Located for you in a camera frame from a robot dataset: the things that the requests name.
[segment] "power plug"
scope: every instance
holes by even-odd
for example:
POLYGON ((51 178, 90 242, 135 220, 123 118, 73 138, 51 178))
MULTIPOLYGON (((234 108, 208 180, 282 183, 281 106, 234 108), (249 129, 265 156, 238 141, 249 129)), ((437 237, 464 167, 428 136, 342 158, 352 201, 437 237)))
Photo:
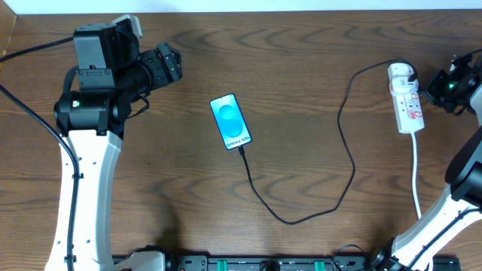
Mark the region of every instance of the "power plug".
POLYGON ((417 93, 419 82, 417 79, 409 81, 413 68, 405 63, 395 63, 390 65, 388 72, 398 132, 408 134, 423 129, 425 124, 417 93))

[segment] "white cable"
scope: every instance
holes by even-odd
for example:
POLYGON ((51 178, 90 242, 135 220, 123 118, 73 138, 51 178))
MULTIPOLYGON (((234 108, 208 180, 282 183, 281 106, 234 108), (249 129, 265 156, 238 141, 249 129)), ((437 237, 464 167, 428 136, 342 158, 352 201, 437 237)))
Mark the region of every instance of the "white cable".
MULTIPOLYGON (((412 146, 413 146, 413 171, 412 171, 412 194, 413 194, 413 203, 415 204, 415 211, 416 211, 416 216, 418 219, 422 217, 422 211, 420 211, 420 204, 419 204, 419 197, 416 193, 416 165, 418 163, 418 157, 416 153, 416 138, 415 138, 415 132, 410 132, 410 135, 412 136, 412 146)), ((434 261, 431 259, 429 261, 429 270, 428 271, 433 271, 434 269, 434 261)))

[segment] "green connector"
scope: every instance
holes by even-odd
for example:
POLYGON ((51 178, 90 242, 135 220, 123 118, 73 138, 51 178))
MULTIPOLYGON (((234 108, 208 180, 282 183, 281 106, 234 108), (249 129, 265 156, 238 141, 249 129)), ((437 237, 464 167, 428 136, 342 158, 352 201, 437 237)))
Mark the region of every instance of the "green connector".
POLYGON ((227 261, 226 260, 218 260, 218 271, 227 271, 227 261))
POLYGON ((315 262, 315 271, 325 271, 325 262, 324 261, 316 261, 315 262))

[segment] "black mount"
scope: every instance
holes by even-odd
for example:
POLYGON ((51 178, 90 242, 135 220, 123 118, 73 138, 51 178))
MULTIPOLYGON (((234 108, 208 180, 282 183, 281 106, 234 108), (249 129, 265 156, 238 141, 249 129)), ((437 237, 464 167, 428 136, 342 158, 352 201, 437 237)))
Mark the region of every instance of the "black mount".
POLYGON ((74 43, 80 91, 64 90, 53 110, 65 137, 94 129, 98 136, 110 131, 123 139, 131 103, 182 78, 181 54, 167 43, 140 53, 130 19, 81 26, 74 43))
POLYGON ((420 95, 448 113, 455 113, 457 107, 462 106, 462 109, 455 114, 459 115, 465 109, 475 114, 470 106, 470 98, 482 79, 482 58, 479 58, 473 66, 470 66, 471 61, 471 54, 455 56, 450 74, 440 70, 430 80, 427 88, 419 91, 420 95))
MULTIPOLYGON (((166 271, 361 271, 365 270, 366 255, 341 253, 333 257, 236 257, 236 256, 211 256, 207 252, 178 251, 170 254, 166 249, 155 246, 140 248, 139 251, 161 251, 166 256, 166 271)), ((129 258, 130 255, 114 256, 114 264, 129 258)), ((461 271, 459 259, 436 257, 434 271, 461 271)))
POLYGON ((366 268, 367 271, 400 271, 404 269, 404 266, 398 263, 398 259, 392 256, 394 240, 394 238, 391 238, 386 245, 378 251, 378 254, 372 255, 371 261, 366 268))

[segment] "smartphone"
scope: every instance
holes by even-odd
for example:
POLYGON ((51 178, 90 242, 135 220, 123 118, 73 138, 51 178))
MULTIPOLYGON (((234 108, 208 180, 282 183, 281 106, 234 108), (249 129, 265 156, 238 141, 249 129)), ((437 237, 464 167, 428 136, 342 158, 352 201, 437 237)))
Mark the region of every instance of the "smartphone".
POLYGON ((251 142, 251 134, 234 94, 213 99, 209 104, 226 149, 231 150, 251 142))

